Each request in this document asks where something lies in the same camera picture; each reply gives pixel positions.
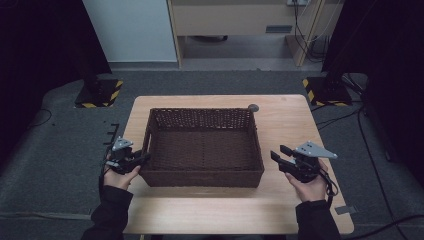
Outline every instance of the light wood tabletop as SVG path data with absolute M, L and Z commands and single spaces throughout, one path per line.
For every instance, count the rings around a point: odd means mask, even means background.
M 149 187 L 142 177 L 136 177 L 128 189 L 134 197 L 125 233 L 297 233 L 295 207 L 301 201 L 271 160 L 270 150 L 278 153 L 281 144 L 294 149 L 308 140 L 323 146 L 302 95 L 141 96 L 135 99 L 123 137 L 134 142 L 133 150 L 141 149 L 151 108 L 247 108 L 250 104 L 259 106 L 254 115 L 265 167 L 259 187 Z M 329 160 L 322 160 L 337 184 Z M 334 210 L 345 205 L 340 192 L 331 213 L 342 234 L 354 229 L 348 213 L 337 215 Z

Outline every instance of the wicker basket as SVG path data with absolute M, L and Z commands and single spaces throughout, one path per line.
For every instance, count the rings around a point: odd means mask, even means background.
M 151 187 L 250 187 L 264 166 L 248 109 L 151 109 L 140 175 Z

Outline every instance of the human hand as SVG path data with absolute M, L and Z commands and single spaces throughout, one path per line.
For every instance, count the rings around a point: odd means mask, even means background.
M 131 180 L 133 180 L 138 175 L 140 168 L 140 166 L 137 166 L 132 170 L 132 172 L 126 173 L 125 175 L 121 175 L 119 173 L 114 172 L 109 167 L 106 167 L 103 185 L 128 190 L 128 187 L 131 184 Z
M 321 159 L 318 159 L 321 168 L 327 172 L 328 167 Z M 302 202 L 325 200 L 325 192 L 327 183 L 318 175 L 314 180 L 308 183 L 302 183 L 290 173 L 285 173 L 290 184 L 296 189 L 297 194 Z

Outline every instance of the black sleeve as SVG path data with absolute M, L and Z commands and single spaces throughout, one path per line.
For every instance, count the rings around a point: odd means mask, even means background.
M 325 200 L 303 202 L 296 207 L 299 240 L 340 240 L 336 222 Z
M 84 232 L 81 240 L 124 239 L 122 232 L 128 223 L 128 208 L 132 196 L 128 191 L 104 186 L 101 203 L 91 215 L 94 226 Z

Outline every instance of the person's left hand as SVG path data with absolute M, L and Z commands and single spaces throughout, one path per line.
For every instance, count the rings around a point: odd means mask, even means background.
M 138 175 L 138 171 L 140 171 L 140 168 L 140 166 L 137 166 L 132 170 L 132 172 L 126 173 L 125 175 L 116 173 L 112 169 L 105 169 L 106 173 L 104 176 L 103 185 L 128 190 L 131 180 L 133 180 Z

